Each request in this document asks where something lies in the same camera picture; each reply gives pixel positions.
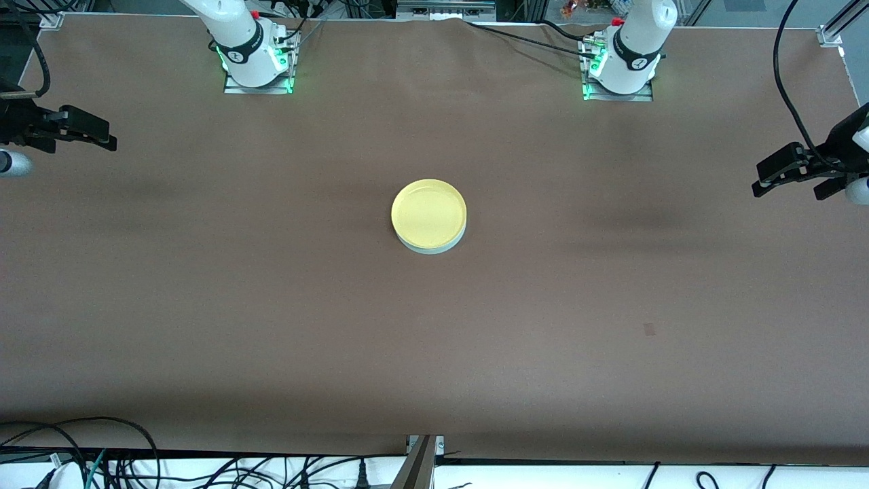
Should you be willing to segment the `yellow round plate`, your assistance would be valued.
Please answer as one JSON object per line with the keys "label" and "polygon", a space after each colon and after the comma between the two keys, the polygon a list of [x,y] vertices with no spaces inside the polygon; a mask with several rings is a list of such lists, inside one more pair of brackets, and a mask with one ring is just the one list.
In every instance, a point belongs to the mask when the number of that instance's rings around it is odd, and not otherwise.
{"label": "yellow round plate", "polygon": [[390,219],[398,233],[417,247],[447,244],[468,225],[464,198],[449,183],[422,179],[406,185],[394,198]]}

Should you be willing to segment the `pale green round plate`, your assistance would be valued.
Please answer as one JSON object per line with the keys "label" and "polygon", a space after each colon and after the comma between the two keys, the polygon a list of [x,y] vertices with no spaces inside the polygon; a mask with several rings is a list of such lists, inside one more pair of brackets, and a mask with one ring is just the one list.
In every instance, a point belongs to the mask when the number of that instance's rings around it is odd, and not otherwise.
{"label": "pale green round plate", "polygon": [[407,247],[410,251],[413,251],[414,253],[419,253],[422,255],[437,255],[437,254],[441,254],[441,253],[446,253],[447,251],[456,247],[456,245],[459,244],[459,242],[462,240],[463,236],[465,235],[465,231],[466,231],[466,227],[463,227],[462,229],[460,229],[458,234],[456,236],[454,236],[453,239],[451,239],[449,242],[447,242],[447,244],[443,244],[440,247],[433,247],[433,248],[417,247],[416,245],[410,244],[410,242],[407,241],[406,239],[404,239],[403,236],[401,236],[400,234],[396,233],[396,235],[397,235],[397,238],[399,239],[399,241],[401,242],[401,244],[403,244],[404,247]]}

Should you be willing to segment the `grey metal rail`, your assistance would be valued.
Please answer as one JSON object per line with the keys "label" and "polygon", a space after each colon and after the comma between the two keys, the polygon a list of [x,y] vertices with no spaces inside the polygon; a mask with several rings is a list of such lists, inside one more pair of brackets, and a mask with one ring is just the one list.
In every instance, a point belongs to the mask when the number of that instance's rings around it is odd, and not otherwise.
{"label": "grey metal rail", "polygon": [[396,0],[397,20],[496,22],[496,0]]}

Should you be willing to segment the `brown table cover sheet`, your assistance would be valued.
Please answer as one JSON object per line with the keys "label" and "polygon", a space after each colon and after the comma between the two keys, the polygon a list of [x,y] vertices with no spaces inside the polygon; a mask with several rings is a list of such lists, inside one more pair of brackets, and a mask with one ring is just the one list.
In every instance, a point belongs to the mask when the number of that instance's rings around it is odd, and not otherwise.
{"label": "brown table cover sheet", "polygon": [[[0,179],[0,422],[164,450],[869,465],[869,208],[752,195],[798,138],[774,30],[680,29],[651,103],[468,26],[328,21],[223,93],[196,18],[69,16],[43,104],[111,122]],[[466,231],[397,238],[438,179]],[[646,336],[643,324],[654,324]]]}

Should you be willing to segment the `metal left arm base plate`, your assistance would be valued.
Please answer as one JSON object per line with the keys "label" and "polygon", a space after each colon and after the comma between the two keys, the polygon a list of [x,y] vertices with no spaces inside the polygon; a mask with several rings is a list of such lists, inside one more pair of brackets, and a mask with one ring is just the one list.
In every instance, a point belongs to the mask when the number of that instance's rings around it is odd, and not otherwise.
{"label": "metal left arm base plate", "polygon": [[578,51],[581,54],[592,54],[592,58],[581,58],[580,73],[583,82],[583,99],[586,101],[618,101],[632,103],[651,103],[654,101],[654,90],[649,80],[645,86],[633,94],[617,94],[607,90],[598,79],[592,76],[592,68],[599,67],[600,62],[605,60],[605,38],[602,31],[596,31],[592,35],[584,36],[577,41]]}

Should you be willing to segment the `aluminium frame profile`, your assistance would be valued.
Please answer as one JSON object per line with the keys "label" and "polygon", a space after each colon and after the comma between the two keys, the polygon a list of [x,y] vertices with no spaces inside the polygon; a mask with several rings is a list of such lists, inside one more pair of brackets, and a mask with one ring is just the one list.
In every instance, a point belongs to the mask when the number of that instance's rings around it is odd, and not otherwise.
{"label": "aluminium frame profile", "polygon": [[445,448],[442,435],[407,437],[407,457],[389,489],[432,489],[432,474]]}

